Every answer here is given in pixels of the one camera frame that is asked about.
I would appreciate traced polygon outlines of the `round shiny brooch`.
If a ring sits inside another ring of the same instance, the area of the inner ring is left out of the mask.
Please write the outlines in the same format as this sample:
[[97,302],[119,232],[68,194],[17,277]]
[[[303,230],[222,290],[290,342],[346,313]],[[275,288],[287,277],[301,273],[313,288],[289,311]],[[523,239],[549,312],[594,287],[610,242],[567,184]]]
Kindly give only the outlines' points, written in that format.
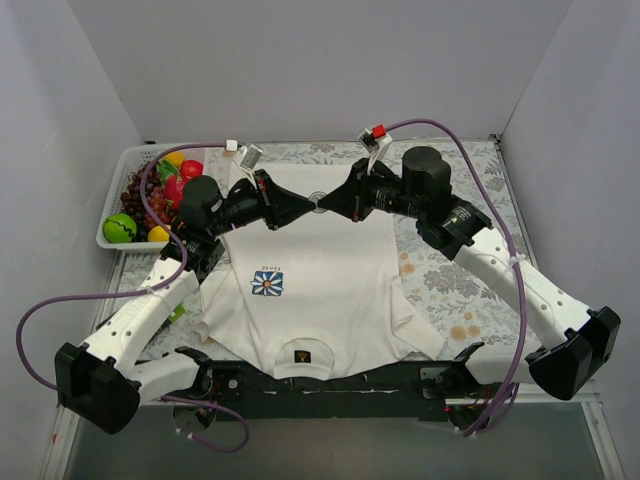
[[320,205],[321,200],[322,200],[325,196],[326,196],[326,193],[325,193],[325,192],[322,192],[322,191],[316,191],[316,192],[313,192],[313,193],[308,197],[308,200],[314,204],[314,209],[312,210],[312,212],[313,212],[313,213],[316,213],[316,214],[323,214],[323,213],[325,213],[325,212],[326,212],[326,209],[325,209],[325,208],[323,208],[323,207]]

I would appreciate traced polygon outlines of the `white t-shirt with flower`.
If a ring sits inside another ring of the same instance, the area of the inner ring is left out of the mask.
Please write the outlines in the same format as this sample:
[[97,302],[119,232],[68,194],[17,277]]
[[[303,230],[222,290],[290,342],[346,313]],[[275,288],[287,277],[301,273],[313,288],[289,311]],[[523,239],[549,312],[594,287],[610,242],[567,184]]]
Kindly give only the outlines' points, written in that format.
[[230,262],[201,285],[195,331],[276,379],[344,378],[444,347],[403,292],[389,214],[255,222],[224,244]]

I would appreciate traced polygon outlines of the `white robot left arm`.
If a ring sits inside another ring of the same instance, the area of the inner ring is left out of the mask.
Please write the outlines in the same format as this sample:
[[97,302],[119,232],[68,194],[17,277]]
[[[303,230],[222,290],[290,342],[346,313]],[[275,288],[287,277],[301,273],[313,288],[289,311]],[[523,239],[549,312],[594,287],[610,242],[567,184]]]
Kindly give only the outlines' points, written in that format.
[[120,432],[140,405],[179,392],[205,398],[213,386],[213,362],[204,353],[178,347],[159,360],[141,363],[147,343],[170,314],[214,269],[224,253],[222,235],[256,221],[277,230],[313,211],[308,198],[277,185],[259,170],[237,181],[228,195],[206,175],[189,180],[162,249],[141,286],[81,345],[56,353],[58,399],[67,409],[108,434]]

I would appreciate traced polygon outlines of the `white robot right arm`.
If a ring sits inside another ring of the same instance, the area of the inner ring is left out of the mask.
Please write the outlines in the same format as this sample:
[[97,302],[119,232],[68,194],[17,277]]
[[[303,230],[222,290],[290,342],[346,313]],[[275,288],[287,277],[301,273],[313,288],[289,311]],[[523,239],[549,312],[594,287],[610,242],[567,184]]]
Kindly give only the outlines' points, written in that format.
[[526,311],[539,342],[524,345],[523,358],[482,342],[463,350],[439,373],[435,386],[475,397],[512,371],[513,381],[536,384],[570,400],[608,361],[621,320],[609,307],[594,310],[562,291],[525,259],[508,250],[505,237],[472,203],[452,192],[451,167],[431,147],[402,156],[402,173],[363,158],[319,207],[353,222],[372,211],[413,218],[421,239],[470,272],[512,309]]

